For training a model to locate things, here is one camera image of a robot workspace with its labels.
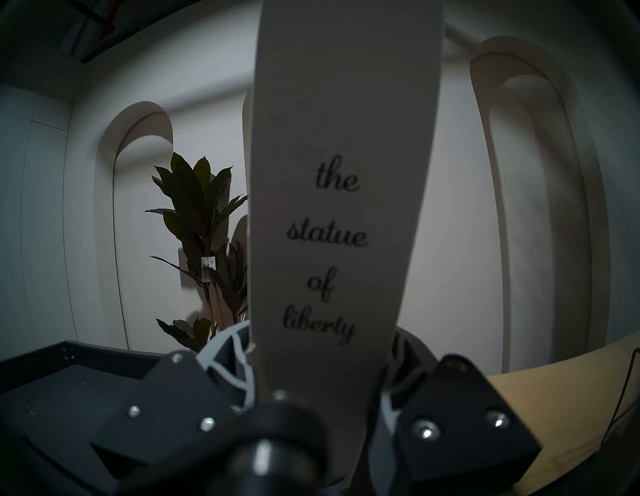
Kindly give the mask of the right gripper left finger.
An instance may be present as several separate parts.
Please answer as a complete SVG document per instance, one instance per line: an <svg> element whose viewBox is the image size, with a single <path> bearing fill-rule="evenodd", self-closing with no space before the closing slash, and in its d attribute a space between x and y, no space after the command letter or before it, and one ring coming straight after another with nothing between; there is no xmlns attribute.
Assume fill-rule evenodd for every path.
<svg viewBox="0 0 640 496"><path fill-rule="evenodd" d="M159 360L91 439L107 471L121 481L252 409L252 343L244 321L217 334L200 353L180 349Z"/></svg>

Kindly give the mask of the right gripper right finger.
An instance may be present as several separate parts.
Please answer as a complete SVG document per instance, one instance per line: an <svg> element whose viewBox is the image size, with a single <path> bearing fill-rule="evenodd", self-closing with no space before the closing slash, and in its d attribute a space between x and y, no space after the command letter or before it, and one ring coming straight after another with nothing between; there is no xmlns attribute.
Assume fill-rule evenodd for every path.
<svg viewBox="0 0 640 496"><path fill-rule="evenodd" d="M377 494L502 494L542 445L467 358L397 328L377 411Z"/></svg>

